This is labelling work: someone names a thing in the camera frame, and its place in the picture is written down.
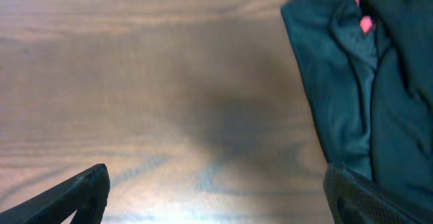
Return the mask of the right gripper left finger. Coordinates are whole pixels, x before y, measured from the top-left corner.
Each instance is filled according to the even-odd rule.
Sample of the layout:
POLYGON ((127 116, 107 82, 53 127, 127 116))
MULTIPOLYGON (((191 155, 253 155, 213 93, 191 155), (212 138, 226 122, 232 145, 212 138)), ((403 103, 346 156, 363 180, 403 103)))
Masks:
POLYGON ((108 203, 110 178, 104 164, 96 164, 51 189, 1 213, 2 223, 100 224, 108 203))

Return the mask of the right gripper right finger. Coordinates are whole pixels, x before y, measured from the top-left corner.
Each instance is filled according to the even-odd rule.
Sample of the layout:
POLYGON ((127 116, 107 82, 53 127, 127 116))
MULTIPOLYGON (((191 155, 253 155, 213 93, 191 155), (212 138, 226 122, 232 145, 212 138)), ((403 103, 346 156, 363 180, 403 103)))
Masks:
POLYGON ((329 164, 323 189, 335 224, 432 222, 432 211, 408 202, 343 164, 329 164))

